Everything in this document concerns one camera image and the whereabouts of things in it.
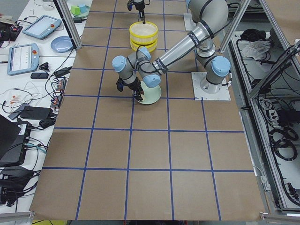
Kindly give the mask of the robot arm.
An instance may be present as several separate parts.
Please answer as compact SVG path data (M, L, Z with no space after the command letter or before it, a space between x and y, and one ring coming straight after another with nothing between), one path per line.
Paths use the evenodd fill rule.
M164 55L151 62L148 49L140 46L127 57L119 55L112 60L112 66L119 75L116 82L118 91L122 92L124 87L128 87L133 97L142 101L142 83L149 88L157 87L161 82L161 75L166 74L173 64L192 51L196 52L199 62L209 65L207 81L213 85L222 83L228 72L221 72L220 66L215 62L216 47L213 38L228 25L228 5L224 0L188 0L186 5L196 26Z

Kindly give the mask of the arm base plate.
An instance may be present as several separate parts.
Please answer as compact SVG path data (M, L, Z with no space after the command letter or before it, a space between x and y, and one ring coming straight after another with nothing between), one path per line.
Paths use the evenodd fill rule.
M191 31L197 26L197 23L195 23L192 19L192 14L184 13L183 18L185 24L185 31Z
M204 101L231 101L229 88L224 78L221 84L211 84L206 80L207 72L192 72L194 99Z

